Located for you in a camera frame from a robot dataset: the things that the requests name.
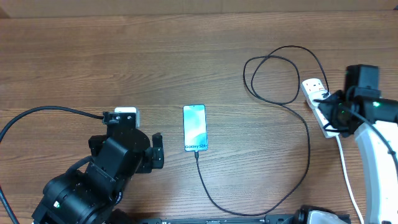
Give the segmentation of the blue Galaxy smartphone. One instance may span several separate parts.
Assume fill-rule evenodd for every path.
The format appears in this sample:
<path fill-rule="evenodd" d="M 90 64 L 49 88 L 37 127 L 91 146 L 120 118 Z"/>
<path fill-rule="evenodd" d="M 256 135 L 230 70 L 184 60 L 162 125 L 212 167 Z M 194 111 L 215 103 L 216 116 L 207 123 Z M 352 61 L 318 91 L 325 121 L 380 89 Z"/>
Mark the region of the blue Galaxy smartphone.
<path fill-rule="evenodd" d="M 183 134 L 186 152 L 208 149 L 205 105 L 185 105 L 183 107 Z"/>

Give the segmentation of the white power strip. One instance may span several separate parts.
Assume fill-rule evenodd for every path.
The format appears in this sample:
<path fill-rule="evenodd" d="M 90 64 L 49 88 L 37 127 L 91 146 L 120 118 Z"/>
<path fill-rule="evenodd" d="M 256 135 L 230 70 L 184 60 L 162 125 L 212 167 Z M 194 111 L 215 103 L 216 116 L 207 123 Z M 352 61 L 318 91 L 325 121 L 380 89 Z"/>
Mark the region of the white power strip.
<path fill-rule="evenodd" d="M 319 90 L 326 90 L 327 89 L 323 86 L 321 80 L 317 79 L 317 78 L 310 78 L 307 80 L 304 80 L 301 83 L 301 90 L 306 98 L 307 101 L 307 96 L 309 93 L 314 92 L 314 91 L 319 91 Z M 324 136 L 326 138 L 333 138 L 336 137 L 338 135 L 338 133 L 336 132 L 330 132 L 330 131 L 325 131 L 324 126 L 326 124 L 328 124 L 328 120 L 325 118 L 325 116 L 323 115 L 323 113 L 317 108 L 315 109 L 311 109 Z"/>

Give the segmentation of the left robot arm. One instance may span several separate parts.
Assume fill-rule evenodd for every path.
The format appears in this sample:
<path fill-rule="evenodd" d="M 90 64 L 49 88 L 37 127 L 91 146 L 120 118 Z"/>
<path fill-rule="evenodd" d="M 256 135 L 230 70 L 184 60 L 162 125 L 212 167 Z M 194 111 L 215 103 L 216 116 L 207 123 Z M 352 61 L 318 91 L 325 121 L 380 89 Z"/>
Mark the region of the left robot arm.
<path fill-rule="evenodd" d="M 139 130 L 136 112 L 105 112 L 104 135 L 90 137 L 91 155 L 53 178 L 32 214 L 33 222 L 64 224 L 132 223 L 116 208 L 134 174 L 164 166 L 161 133 Z"/>

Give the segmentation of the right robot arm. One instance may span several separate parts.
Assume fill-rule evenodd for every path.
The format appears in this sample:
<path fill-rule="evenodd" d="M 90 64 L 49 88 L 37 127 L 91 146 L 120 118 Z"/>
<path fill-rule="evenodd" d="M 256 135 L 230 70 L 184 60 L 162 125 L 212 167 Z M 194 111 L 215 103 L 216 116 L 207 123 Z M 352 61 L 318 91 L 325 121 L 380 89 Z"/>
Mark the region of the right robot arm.
<path fill-rule="evenodd" d="M 354 136 L 366 188 L 365 223 L 397 223 L 397 101 L 383 98 L 379 69 L 346 68 L 345 87 L 318 107 L 332 131 Z"/>

